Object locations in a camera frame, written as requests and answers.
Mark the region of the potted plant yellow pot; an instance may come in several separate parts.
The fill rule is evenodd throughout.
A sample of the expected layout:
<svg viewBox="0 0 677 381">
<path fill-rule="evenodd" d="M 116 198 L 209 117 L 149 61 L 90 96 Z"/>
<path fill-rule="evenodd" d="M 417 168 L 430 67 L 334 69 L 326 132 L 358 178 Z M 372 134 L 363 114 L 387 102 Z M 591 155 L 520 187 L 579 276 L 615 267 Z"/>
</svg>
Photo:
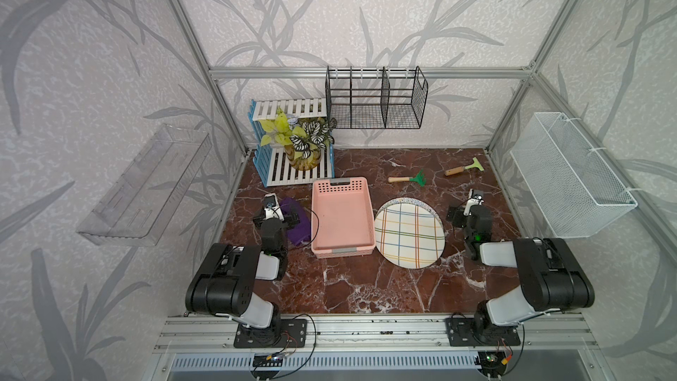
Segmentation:
<svg viewBox="0 0 677 381">
<path fill-rule="evenodd" d="M 292 118 L 281 109 L 273 119 L 261 120 L 264 136 L 261 146 L 275 143 L 284 148 L 287 160 L 294 169 L 308 171 L 319 165 L 323 151 L 334 144 L 331 132 L 337 120 L 329 117 Z"/>
</svg>

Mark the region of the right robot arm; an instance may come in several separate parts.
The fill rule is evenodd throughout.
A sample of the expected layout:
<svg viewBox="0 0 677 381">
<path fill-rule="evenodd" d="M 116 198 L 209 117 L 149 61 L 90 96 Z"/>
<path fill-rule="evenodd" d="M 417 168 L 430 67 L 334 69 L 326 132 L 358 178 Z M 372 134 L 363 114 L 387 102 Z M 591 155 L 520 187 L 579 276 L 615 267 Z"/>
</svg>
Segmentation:
<svg viewBox="0 0 677 381">
<path fill-rule="evenodd" d="M 592 282 L 565 240 L 530 237 L 494 242 L 490 210 L 470 202 L 450 207 L 447 221 L 463 230 L 465 250 L 472 261 L 518 270 L 518 287 L 478 305 L 474 314 L 477 333 L 513 328 L 550 312 L 594 304 Z"/>
</svg>

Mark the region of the clear plastic wall shelf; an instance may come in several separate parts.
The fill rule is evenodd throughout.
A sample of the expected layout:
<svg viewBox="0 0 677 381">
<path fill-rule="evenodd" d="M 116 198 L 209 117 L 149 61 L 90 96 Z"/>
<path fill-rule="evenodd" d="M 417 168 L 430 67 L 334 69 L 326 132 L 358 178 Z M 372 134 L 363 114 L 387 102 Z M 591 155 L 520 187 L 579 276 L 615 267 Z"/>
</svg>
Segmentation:
<svg viewBox="0 0 677 381">
<path fill-rule="evenodd" d="M 77 233 L 98 246 L 157 245 L 212 146 L 206 132 L 164 123 Z"/>
</svg>

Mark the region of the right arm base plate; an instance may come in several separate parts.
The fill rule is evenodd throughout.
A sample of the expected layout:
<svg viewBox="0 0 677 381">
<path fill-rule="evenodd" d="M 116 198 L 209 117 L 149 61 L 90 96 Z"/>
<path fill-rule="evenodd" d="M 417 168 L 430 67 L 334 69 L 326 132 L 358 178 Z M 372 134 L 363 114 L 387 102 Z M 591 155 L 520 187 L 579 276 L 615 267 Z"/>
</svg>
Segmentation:
<svg viewBox="0 0 677 381">
<path fill-rule="evenodd" d="M 451 347 L 519 346 L 521 340 L 516 326 L 477 325 L 470 317 L 444 319 L 445 331 Z"/>
</svg>

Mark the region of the blue white slatted crate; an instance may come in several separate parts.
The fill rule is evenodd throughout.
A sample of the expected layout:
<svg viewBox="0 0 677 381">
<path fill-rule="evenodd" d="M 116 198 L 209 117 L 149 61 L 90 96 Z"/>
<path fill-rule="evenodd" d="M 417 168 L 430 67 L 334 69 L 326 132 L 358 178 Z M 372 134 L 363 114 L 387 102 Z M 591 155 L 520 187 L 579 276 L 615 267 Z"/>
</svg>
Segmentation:
<svg viewBox="0 0 677 381">
<path fill-rule="evenodd" d="M 329 117 L 326 100 L 319 98 L 252 102 L 249 117 L 259 142 L 254 163 L 264 186 L 300 185 L 313 183 L 317 179 L 333 178 L 333 145 L 323 151 L 319 165 L 308 171 L 294 169 L 287 160 L 282 146 L 275 143 L 260 145 L 264 131 L 259 122 L 275 118 L 278 109 L 292 118 Z"/>
</svg>

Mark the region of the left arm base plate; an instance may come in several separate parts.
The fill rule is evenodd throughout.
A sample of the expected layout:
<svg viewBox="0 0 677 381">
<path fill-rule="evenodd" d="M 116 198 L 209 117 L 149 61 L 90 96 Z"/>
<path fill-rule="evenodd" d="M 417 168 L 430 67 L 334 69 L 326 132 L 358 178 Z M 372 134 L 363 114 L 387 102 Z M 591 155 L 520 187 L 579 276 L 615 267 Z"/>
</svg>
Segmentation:
<svg viewBox="0 0 677 381">
<path fill-rule="evenodd" d="M 264 329 L 239 325 L 234 339 L 236 349 L 274 349 L 305 347 L 308 319 L 280 319 Z"/>
</svg>

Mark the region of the colourful mosaic round plate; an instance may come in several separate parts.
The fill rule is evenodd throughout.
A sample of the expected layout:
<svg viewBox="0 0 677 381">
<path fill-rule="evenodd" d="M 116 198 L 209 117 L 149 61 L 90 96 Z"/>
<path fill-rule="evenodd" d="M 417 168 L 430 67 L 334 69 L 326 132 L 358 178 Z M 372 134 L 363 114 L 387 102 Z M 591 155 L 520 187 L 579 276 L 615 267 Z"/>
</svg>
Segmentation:
<svg viewBox="0 0 677 381">
<path fill-rule="evenodd" d="M 384 209 L 384 208 L 387 208 L 388 206 L 396 205 L 396 204 L 410 204 L 410 205 L 415 205 L 415 206 L 419 206 L 423 209 L 426 209 L 429 213 L 436 213 L 437 212 L 437 211 L 435 211 L 435 209 L 433 207 L 431 207 L 427 203 L 425 203 L 425 202 L 423 202 L 419 199 L 407 198 L 407 197 L 391 199 L 391 200 L 387 201 L 385 204 L 383 204 L 381 206 L 381 208 Z"/>
</svg>

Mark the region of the aluminium front rail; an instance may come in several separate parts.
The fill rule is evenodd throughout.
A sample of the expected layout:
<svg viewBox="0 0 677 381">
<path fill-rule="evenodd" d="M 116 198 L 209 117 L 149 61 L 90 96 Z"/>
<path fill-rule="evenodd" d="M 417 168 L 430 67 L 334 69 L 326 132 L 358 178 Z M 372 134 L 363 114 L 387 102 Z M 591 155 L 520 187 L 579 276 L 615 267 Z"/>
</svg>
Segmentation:
<svg viewBox="0 0 677 381">
<path fill-rule="evenodd" d="M 450 350 L 442 313 L 315 314 L 309 318 L 304 351 Z M 217 317 L 170 317 L 155 343 L 155 353 L 232 352 L 238 324 Z M 599 348 L 580 313 L 550 314 L 525 322 L 513 333 L 525 350 Z"/>
</svg>

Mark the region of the purple cloth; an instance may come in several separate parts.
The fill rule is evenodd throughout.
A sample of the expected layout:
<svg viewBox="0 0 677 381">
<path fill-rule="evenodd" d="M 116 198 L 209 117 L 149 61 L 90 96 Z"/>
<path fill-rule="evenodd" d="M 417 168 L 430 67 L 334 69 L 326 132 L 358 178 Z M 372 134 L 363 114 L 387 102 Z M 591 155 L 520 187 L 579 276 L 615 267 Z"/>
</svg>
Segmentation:
<svg viewBox="0 0 677 381">
<path fill-rule="evenodd" d="M 311 240 L 311 222 L 304 207 L 295 199 L 284 198 L 280 202 L 287 222 L 287 239 L 294 247 L 300 247 Z"/>
</svg>

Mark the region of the pink plastic basket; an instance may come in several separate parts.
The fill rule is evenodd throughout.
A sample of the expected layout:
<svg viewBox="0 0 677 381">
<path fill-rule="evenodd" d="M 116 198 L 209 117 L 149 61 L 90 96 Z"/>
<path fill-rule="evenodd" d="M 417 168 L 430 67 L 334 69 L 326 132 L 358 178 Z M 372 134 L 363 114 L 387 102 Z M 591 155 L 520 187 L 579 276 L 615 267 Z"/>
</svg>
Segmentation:
<svg viewBox="0 0 677 381">
<path fill-rule="evenodd" d="M 312 185 L 312 252 L 319 259 L 370 255 L 376 248 L 368 180 L 347 177 Z"/>
</svg>

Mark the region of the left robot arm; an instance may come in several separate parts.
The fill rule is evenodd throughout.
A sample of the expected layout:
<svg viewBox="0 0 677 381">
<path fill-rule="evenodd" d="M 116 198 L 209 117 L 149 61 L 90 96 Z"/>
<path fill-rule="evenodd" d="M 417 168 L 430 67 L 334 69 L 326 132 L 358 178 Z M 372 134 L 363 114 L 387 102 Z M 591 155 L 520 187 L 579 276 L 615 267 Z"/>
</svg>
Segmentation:
<svg viewBox="0 0 677 381">
<path fill-rule="evenodd" d="M 229 318 L 246 329 L 278 334 L 277 305 L 254 293 L 257 280 L 281 280 L 287 271 L 287 229 L 298 217 L 285 217 L 275 194 L 263 199 L 254 218 L 261 243 L 233 246 L 215 243 L 207 252 L 185 295 L 187 312 Z"/>
</svg>

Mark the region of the striped white round plate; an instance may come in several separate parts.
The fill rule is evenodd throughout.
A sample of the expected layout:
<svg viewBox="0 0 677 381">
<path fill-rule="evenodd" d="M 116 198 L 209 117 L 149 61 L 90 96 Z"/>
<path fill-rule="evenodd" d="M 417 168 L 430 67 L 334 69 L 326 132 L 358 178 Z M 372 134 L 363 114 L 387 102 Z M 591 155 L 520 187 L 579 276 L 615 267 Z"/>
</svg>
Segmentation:
<svg viewBox="0 0 677 381">
<path fill-rule="evenodd" d="M 410 204 L 380 208 L 374 221 L 376 248 L 405 269 L 432 266 L 444 253 L 444 224 L 437 213 Z"/>
</svg>

